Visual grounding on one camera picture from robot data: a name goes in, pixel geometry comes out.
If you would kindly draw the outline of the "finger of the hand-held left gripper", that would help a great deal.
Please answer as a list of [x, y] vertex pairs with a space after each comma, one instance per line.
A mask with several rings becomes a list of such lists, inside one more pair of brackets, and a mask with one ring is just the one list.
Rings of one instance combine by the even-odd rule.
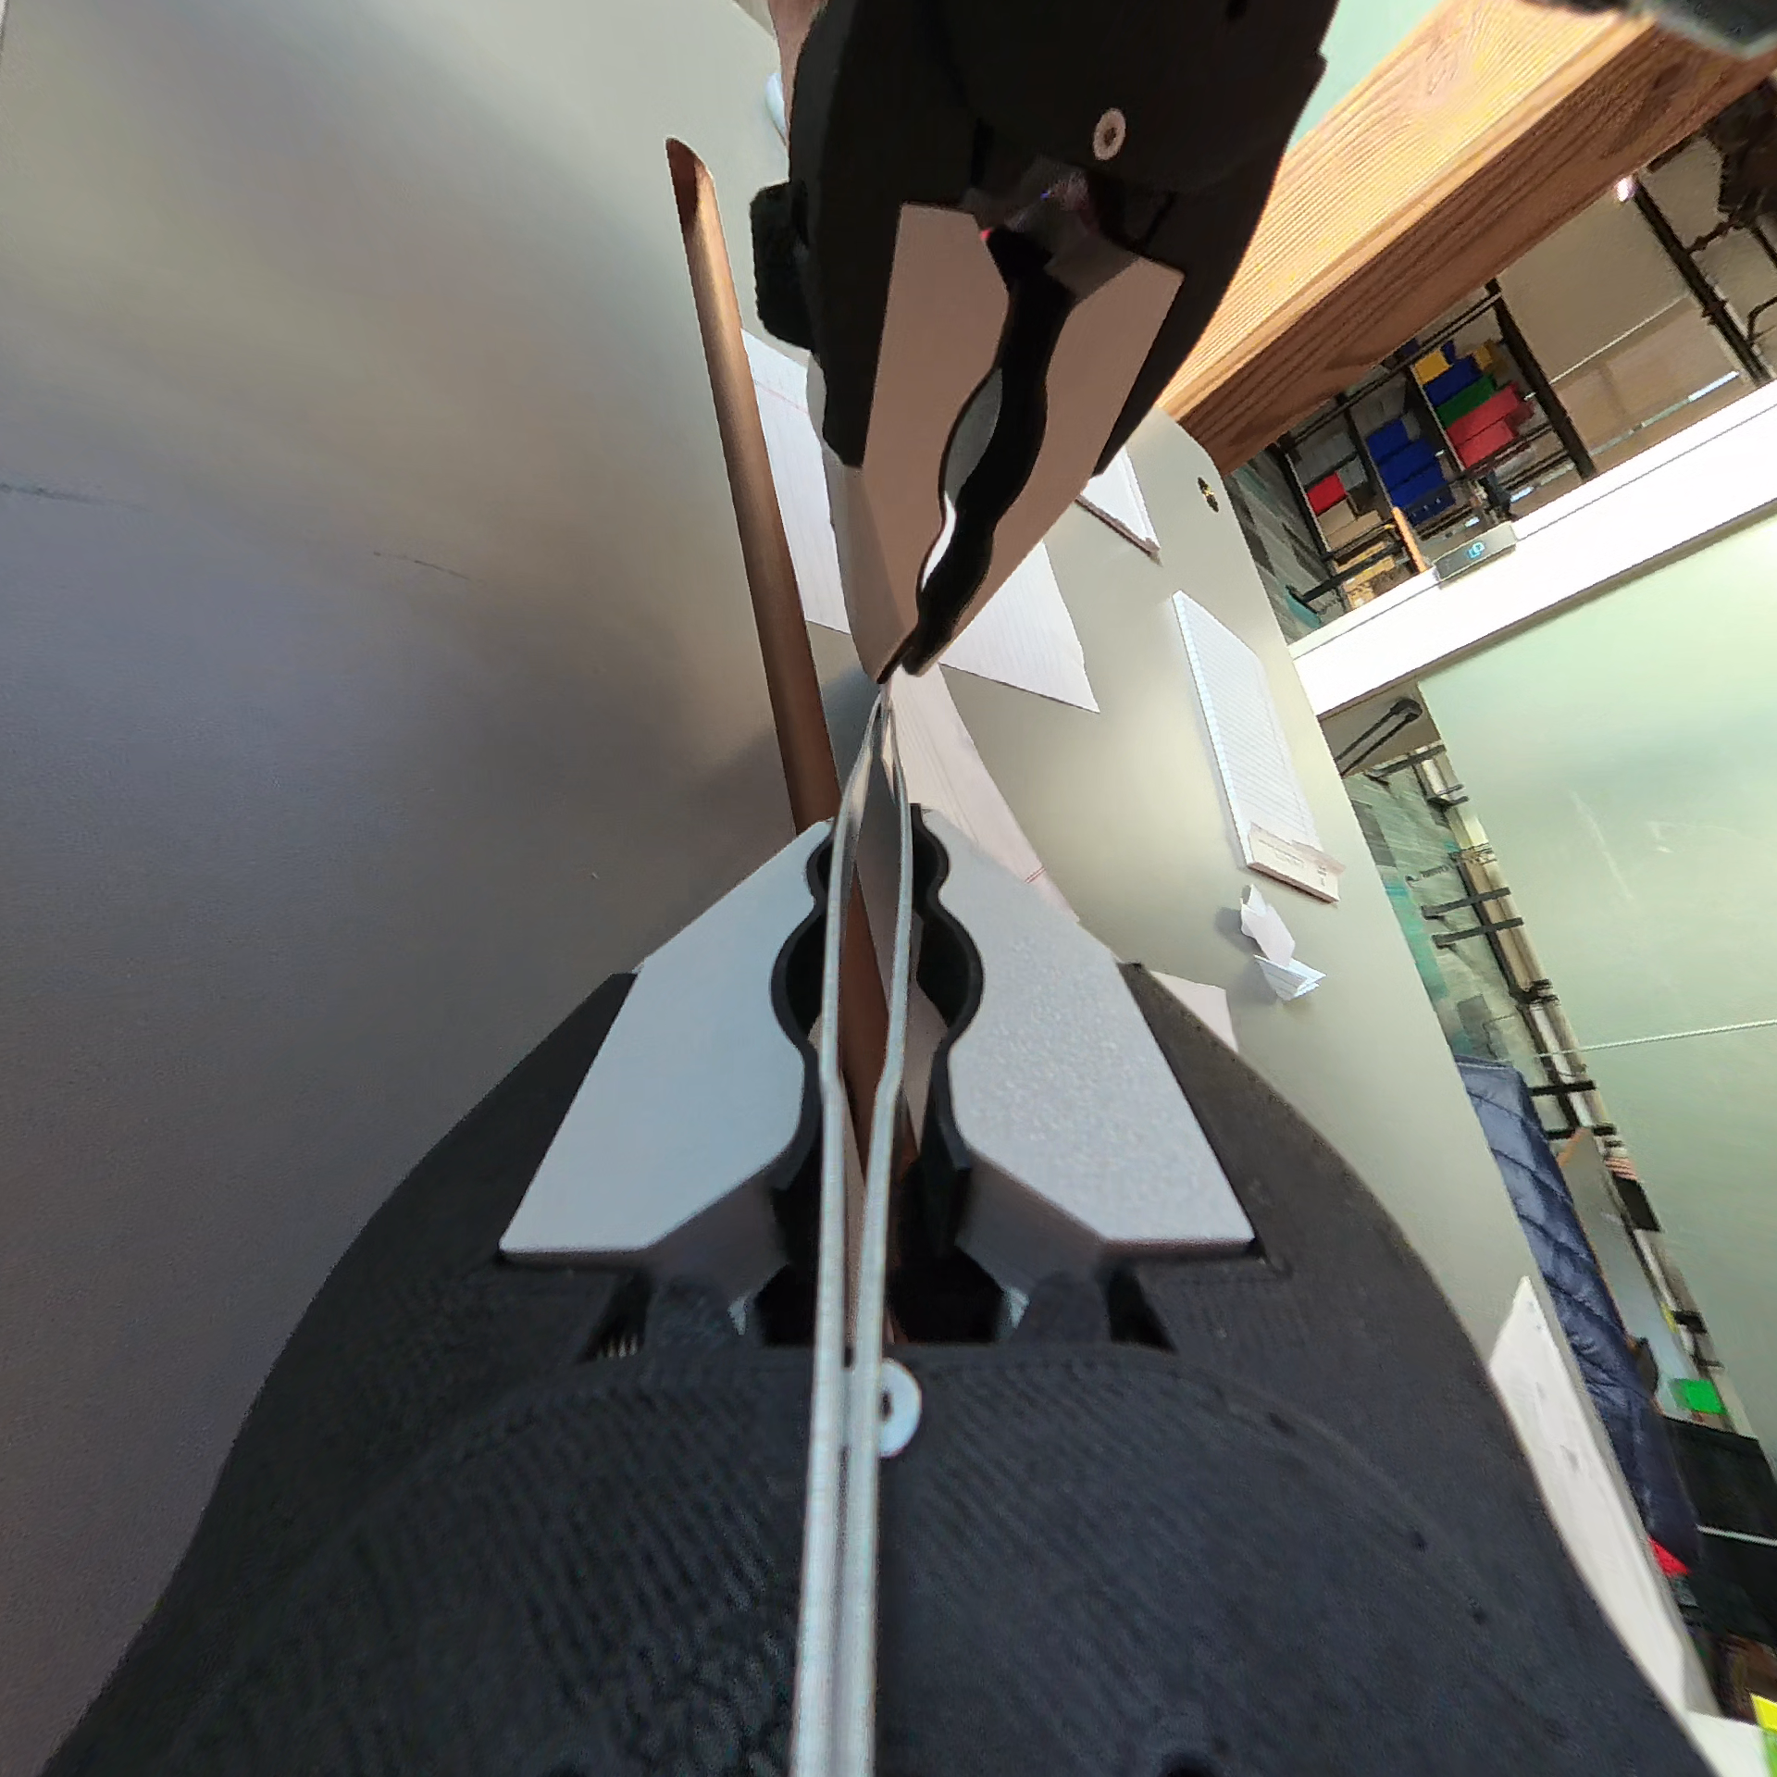
[[860, 655], [890, 680], [947, 528], [947, 454], [997, 366], [1007, 284], [966, 209], [903, 204], [860, 471]]
[[1122, 454], [1184, 271], [1110, 241], [988, 241], [1007, 284], [997, 366], [947, 454], [947, 528], [894, 674], [923, 674]]

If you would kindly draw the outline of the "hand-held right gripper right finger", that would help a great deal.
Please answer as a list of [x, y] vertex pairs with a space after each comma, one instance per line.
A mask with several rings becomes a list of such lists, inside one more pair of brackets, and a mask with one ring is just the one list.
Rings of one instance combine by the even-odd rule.
[[1260, 1233], [1110, 944], [917, 809], [911, 1343], [1004, 1343], [1047, 1279]]

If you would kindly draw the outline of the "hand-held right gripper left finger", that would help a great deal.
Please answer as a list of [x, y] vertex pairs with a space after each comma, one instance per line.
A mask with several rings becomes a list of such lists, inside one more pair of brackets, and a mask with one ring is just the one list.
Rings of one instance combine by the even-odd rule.
[[498, 1251], [713, 1285], [813, 1343], [831, 823], [790, 836], [631, 976]]

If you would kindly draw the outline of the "white lined notepad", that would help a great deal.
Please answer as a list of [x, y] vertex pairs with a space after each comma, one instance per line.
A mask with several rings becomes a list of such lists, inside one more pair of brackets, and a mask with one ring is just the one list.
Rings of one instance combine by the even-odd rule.
[[1320, 903], [1339, 903], [1345, 866], [1320, 847], [1320, 828], [1260, 651], [1188, 592], [1169, 595], [1169, 615], [1188, 645], [1242, 866]]
[[1080, 508], [1110, 525], [1147, 558], [1159, 558], [1159, 536], [1153, 525], [1129, 447], [1122, 447], [1110, 468], [1084, 481]]

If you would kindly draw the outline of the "lined paper sheet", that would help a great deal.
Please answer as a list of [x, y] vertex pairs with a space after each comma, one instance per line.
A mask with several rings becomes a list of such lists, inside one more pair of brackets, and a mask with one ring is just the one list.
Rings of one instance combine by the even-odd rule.
[[1223, 984], [1201, 984], [1188, 976], [1153, 970], [1205, 1030], [1220, 1030], [1238, 1051], [1234, 1005]]
[[[805, 366], [757, 334], [743, 334], [743, 361], [758, 400], [758, 429], [801, 615], [813, 628], [846, 631], [829, 468], [805, 411]], [[1032, 851], [1032, 836], [1014, 816], [1004, 785], [990, 780], [948, 696], [947, 668], [1101, 715], [1047, 551], [1032, 551], [990, 595], [990, 604], [966, 628], [966, 637], [923, 680], [894, 693], [894, 728], [911, 794], [961, 828], [990, 864], [1032, 885], [1052, 909], [1076, 914], [1076, 903]]]

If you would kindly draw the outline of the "folded white paper scrap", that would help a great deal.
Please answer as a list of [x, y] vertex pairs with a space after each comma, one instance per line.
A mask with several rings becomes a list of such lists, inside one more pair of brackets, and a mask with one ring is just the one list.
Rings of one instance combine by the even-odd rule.
[[1282, 914], [1262, 899], [1260, 885], [1238, 899], [1238, 934], [1252, 944], [1252, 964], [1274, 1002], [1299, 1002], [1320, 993], [1324, 970], [1299, 962], [1299, 939], [1292, 934]]

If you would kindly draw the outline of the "metal shelf with coloured crates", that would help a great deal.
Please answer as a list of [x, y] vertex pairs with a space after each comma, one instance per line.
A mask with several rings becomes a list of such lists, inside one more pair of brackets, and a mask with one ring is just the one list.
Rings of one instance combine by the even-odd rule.
[[1246, 468], [1282, 525], [1271, 577], [1296, 613], [1324, 622], [1413, 580], [1460, 538], [1593, 481], [1604, 454], [1489, 279]]

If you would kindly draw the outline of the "navy puffer jacket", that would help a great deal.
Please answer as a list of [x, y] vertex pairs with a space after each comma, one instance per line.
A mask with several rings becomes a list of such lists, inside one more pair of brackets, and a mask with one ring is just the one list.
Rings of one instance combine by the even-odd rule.
[[1604, 1419], [1633, 1510], [1651, 1542], [1682, 1564], [1702, 1559], [1702, 1516], [1684, 1497], [1667, 1421], [1656, 1409], [1651, 1374], [1640, 1368], [1633, 1335], [1610, 1292], [1555, 1153], [1543, 1130], [1538, 1099], [1510, 1061], [1453, 1056], [1473, 1121], [1489, 1142], [1532, 1260], [1546, 1279], [1550, 1312], [1581, 1372], [1581, 1387]]

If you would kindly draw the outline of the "printed paper sheet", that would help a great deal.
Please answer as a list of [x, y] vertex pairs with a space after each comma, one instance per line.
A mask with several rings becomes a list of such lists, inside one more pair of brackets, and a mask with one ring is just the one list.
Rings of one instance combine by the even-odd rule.
[[1722, 1713], [1604, 1421], [1538, 1279], [1516, 1285], [1489, 1383], [1532, 1457], [1550, 1525], [1615, 1631], [1682, 1713]]

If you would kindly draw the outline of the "wooden post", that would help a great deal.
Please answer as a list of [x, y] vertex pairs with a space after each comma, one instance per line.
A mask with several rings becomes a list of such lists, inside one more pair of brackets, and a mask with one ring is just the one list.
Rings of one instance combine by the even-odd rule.
[[1762, 75], [1651, 11], [1431, 5], [1282, 152], [1168, 415], [1246, 462]]

